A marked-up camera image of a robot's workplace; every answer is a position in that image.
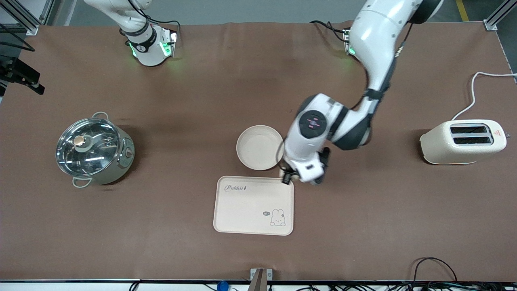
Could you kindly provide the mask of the glass pot lid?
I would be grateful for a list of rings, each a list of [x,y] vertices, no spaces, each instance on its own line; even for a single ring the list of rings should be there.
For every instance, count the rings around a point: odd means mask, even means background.
[[[68,127],[57,142],[57,165],[74,177],[89,177],[115,160],[121,138],[115,125],[105,118],[84,118]]]

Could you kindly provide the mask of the steel electric cooking pot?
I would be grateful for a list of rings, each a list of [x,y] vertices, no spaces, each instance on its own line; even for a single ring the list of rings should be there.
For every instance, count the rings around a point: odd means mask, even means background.
[[[110,120],[109,115],[103,111],[98,111],[91,117],[105,118],[113,123]],[[113,160],[113,162],[111,162],[107,168],[101,170],[95,175],[89,177],[71,176],[72,184],[74,187],[81,189],[90,185],[111,184],[122,178],[129,170],[135,158],[135,144],[131,136],[129,136],[124,130],[116,125],[115,127],[118,129],[121,138],[120,149],[118,150],[118,154],[116,155],[115,160]]]

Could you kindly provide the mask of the aluminium frame profile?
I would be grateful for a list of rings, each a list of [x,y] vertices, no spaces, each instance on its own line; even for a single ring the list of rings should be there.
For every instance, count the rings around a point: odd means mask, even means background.
[[[0,24],[10,30],[35,36],[48,24],[56,0],[0,0]]]
[[[486,31],[497,31],[497,24],[517,7],[517,0],[503,0],[503,2],[483,20]]]

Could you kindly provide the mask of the brown table mat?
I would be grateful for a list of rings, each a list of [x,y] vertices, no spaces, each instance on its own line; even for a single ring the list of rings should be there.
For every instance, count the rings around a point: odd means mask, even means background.
[[[419,138],[466,107],[478,72],[509,72],[481,23],[416,25],[360,149],[333,148],[324,183],[295,184],[288,236],[228,234],[212,224],[226,175],[276,177],[237,158],[238,136],[286,134],[305,98],[347,107],[366,84],[342,43],[314,24],[183,26],[180,59],[145,67],[115,27],[42,27],[20,59],[35,94],[10,84],[0,103],[0,279],[408,280],[422,257],[458,279],[517,280],[517,84],[476,79],[474,107],[510,134],[474,164],[435,166]],[[55,158],[61,134],[98,111],[135,144],[126,174],[76,188]]]

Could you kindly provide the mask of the round beige plate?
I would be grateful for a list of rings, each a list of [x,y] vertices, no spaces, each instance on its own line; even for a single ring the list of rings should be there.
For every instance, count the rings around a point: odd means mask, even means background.
[[[268,170],[279,164],[284,151],[283,138],[266,125],[255,125],[244,130],[236,143],[237,156],[252,170]]]

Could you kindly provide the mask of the cream two-slot toaster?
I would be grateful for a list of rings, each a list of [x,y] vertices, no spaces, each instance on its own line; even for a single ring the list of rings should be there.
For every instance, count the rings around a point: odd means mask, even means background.
[[[508,135],[488,119],[452,120],[439,124],[419,139],[423,158],[430,164],[473,164],[499,153]]]

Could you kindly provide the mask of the beige rabbit print tray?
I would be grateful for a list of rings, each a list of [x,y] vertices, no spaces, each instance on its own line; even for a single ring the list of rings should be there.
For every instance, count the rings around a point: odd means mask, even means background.
[[[213,227],[221,233],[288,236],[294,229],[294,184],[279,177],[223,176]]]

